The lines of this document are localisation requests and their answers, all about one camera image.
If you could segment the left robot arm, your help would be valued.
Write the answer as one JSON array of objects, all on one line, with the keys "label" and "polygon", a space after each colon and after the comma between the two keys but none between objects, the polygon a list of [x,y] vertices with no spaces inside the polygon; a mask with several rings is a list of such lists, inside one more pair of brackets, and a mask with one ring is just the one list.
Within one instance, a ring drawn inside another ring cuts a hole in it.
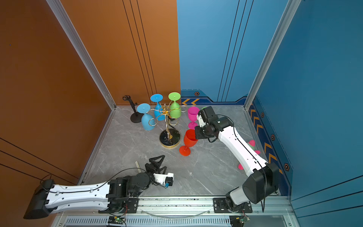
[{"label": "left robot arm", "polygon": [[41,181],[23,216],[24,219],[46,218],[50,214],[70,210],[96,209],[99,213],[134,214],[139,196],[151,185],[168,188],[174,183],[174,174],[161,166],[165,156],[149,159],[144,168],[133,176],[113,176],[103,183],[67,186],[53,179]]}]

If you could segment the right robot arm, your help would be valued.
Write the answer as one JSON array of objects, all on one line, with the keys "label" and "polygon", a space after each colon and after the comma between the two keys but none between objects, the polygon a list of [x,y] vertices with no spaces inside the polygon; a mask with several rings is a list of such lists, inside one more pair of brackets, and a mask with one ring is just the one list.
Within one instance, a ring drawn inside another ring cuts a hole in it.
[{"label": "right robot arm", "polygon": [[234,122],[227,116],[216,114],[212,107],[198,112],[199,126],[195,127],[196,139],[207,139],[210,143],[220,140],[237,158],[244,168],[247,180],[242,186],[226,194],[226,206],[231,212],[238,212],[248,202],[262,203],[278,190],[279,167],[259,156],[238,134]]}]

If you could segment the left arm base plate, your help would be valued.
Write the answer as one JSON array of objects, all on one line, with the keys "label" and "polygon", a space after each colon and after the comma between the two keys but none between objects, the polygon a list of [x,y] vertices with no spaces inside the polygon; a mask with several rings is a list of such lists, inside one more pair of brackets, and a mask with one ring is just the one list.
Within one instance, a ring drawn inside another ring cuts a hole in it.
[{"label": "left arm base plate", "polygon": [[98,213],[108,214],[127,214],[136,213],[139,205],[139,198],[122,198],[120,200],[110,201],[107,205],[107,209],[104,211],[98,211]]}]

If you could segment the red wine glass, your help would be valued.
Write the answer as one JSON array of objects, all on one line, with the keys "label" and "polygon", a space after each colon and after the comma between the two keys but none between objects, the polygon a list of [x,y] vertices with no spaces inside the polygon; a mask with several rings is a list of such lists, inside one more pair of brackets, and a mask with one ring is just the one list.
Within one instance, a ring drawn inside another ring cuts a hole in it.
[{"label": "red wine glass", "polygon": [[189,129],[184,136],[184,145],[179,148],[179,152],[183,156],[189,156],[191,154],[191,147],[195,146],[198,140],[196,139],[195,130]]}]

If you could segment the magenta wine glass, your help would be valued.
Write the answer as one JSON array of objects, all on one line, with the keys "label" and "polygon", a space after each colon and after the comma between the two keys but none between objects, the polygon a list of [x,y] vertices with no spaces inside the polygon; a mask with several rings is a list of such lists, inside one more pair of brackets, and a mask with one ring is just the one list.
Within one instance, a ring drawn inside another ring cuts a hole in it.
[{"label": "magenta wine glass", "polygon": [[198,124],[196,123],[198,120],[198,112],[199,112],[199,108],[198,107],[190,107],[188,109],[188,118],[191,121],[188,124],[189,129],[194,130],[196,126],[198,126]]}]

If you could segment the green wine glass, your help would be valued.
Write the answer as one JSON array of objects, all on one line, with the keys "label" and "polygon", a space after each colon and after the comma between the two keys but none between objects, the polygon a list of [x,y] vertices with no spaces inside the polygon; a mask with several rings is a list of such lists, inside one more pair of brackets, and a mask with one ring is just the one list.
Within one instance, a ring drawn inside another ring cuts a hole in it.
[{"label": "green wine glass", "polygon": [[181,99],[181,95],[178,92],[172,92],[169,94],[169,99],[172,101],[170,105],[170,117],[171,118],[180,118],[181,117],[181,108],[177,103],[179,99]]}]

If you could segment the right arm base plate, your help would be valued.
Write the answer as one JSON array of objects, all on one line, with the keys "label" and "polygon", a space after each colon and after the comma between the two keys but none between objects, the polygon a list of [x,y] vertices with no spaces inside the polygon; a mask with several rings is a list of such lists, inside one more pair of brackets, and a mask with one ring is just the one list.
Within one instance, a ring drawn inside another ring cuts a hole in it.
[{"label": "right arm base plate", "polygon": [[252,206],[249,202],[236,205],[230,198],[214,198],[214,213],[252,213]]}]

